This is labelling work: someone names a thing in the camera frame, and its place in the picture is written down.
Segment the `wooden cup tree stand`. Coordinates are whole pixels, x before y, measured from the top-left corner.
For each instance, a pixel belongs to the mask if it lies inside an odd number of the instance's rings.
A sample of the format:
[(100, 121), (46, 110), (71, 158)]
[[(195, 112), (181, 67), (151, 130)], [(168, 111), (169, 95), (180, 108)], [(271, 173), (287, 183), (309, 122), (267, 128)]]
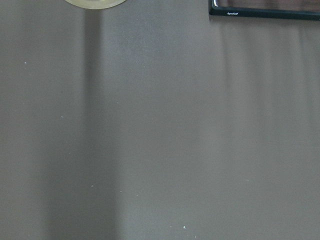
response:
[(65, 0), (65, 2), (88, 10), (103, 10), (118, 6), (126, 0)]

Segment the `black glass rack tray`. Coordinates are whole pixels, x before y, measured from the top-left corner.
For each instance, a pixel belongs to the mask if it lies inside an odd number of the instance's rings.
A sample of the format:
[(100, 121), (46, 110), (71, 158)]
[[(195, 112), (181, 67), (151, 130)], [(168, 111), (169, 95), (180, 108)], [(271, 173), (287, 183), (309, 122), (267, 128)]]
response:
[(209, 0), (211, 16), (320, 20), (319, 0)]

